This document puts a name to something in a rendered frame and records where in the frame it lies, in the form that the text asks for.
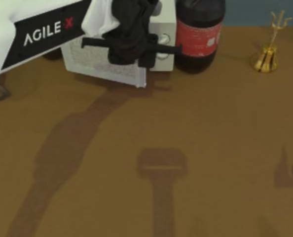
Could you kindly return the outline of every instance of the red label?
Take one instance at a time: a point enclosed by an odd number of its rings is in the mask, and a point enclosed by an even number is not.
[[[183,54],[203,57],[212,54],[218,45],[221,23],[210,28],[195,28],[178,20],[176,45],[183,45]]]

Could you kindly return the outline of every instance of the blue background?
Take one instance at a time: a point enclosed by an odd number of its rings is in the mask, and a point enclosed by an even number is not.
[[[285,10],[285,17],[293,17],[293,0],[226,0],[226,8],[228,26],[268,26],[271,11],[278,15]]]

